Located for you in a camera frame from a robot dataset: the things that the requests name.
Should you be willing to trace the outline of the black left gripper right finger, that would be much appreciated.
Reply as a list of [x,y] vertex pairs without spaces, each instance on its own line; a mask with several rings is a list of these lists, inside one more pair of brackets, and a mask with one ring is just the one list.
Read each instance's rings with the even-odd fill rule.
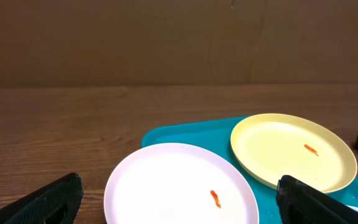
[[358,212],[302,181],[284,175],[276,203],[284,224],[358,224]]

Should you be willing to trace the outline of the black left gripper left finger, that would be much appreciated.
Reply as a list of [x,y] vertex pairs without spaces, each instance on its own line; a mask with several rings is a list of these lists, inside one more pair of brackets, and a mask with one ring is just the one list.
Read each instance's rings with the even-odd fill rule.
[[69,173],[0,208],[0,224],[72,224],[83,196],[80,176]]

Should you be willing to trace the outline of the pink plate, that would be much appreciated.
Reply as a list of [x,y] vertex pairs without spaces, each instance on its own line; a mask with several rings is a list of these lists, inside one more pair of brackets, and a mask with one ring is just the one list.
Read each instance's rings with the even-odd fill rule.
[[161,143],[123,159],[104,192],[107,223],[251,224],[254,193],[227,160],[202,147]]

